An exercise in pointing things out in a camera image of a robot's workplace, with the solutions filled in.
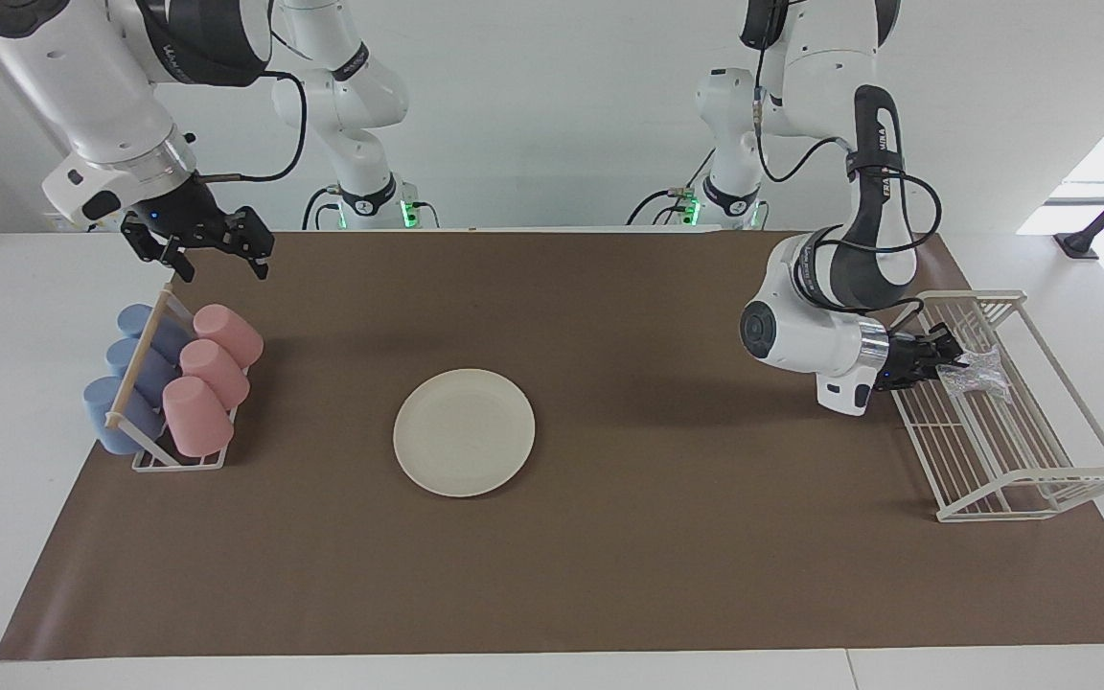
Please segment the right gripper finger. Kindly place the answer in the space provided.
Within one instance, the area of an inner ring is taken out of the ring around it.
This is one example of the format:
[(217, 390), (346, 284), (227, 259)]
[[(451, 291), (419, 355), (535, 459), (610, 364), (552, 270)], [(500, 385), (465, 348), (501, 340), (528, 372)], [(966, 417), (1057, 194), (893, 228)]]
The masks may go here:
[(171, 238), (161, 245), (153, 233), (141, 221), (123, 221), (120, 233), (137, 258), (145, 263), (158, 262), (174, 272), (176, 276), (189, 284), (197, 277), (197, 268), (188, 261), (180, 244)]
[(224, 252), (246, 261), (258, 280), (267, 278), (273, 235), (253, 208), (242, 206), (224, 215)]

